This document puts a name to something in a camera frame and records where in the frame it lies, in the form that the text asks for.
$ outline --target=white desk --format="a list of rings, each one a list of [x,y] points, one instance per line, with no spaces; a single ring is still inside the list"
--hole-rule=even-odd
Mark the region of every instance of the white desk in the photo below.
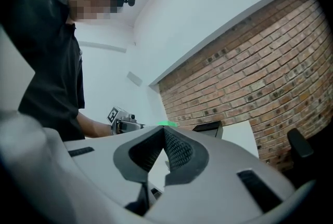
[[[257,145],[249,121],[224,126],[222,140],[235,143],[259,158]],[[167,154],[162,150],[148,174],[148,181],[160,192],[164,192],[165,176],[170,173],[165,164],[167,160]]]

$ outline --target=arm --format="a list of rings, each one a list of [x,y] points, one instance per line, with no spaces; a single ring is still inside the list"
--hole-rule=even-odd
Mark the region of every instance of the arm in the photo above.
[[[98,138],[112,135],[111,125],[95,122],[80,112],[78,113],[76,119],[79,122],[82,132],[86,137]]]

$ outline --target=brick wall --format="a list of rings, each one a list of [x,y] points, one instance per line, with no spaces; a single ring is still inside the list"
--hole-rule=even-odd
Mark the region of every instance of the brick wall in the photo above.
[[[187,129],[249,120],[260,159],[284,169],[287,132],[312,136],[333,114],[332,47],[317,0],[275,0],[161,80],[168,118]]]

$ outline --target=person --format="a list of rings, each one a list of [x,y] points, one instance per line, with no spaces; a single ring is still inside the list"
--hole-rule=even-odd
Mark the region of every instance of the person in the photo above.
[[[79,112],[85,102],[75,22],[118,12],[119,5],[121,0],[14,0],[3,22],[8,36],[35,71],[19,112],[55,129],[63,141],[112,135],[110,125]]]

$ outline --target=black shirt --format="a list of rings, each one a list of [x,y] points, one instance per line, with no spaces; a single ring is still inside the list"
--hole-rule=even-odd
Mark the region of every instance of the black shirt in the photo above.
[[[3,23],[35,71],[19,111],[57,130],[63,141],[84,139],[76,120],[84,108],[82,60],[68,14],[59,0],[15,0]]]

